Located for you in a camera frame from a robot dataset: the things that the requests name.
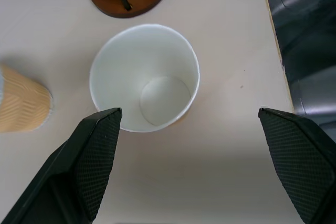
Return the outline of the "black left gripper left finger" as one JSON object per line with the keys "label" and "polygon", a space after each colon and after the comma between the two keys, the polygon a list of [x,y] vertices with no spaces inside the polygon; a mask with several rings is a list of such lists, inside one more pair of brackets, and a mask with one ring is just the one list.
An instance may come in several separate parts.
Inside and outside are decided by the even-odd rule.
{"label": "black left gripper left finger", "polygon": [[120,108],[96,112],[44,162],[3,223],[92,223],[113,167]]}

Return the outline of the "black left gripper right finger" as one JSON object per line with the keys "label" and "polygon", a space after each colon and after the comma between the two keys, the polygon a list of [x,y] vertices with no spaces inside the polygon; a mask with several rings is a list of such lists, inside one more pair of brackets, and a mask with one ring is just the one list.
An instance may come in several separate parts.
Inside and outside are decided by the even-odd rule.
{"label": "black left gripper right finger", "polygon": [[335,142],[314,121],[261,108],[276,174],[304,223],[335,223]]}

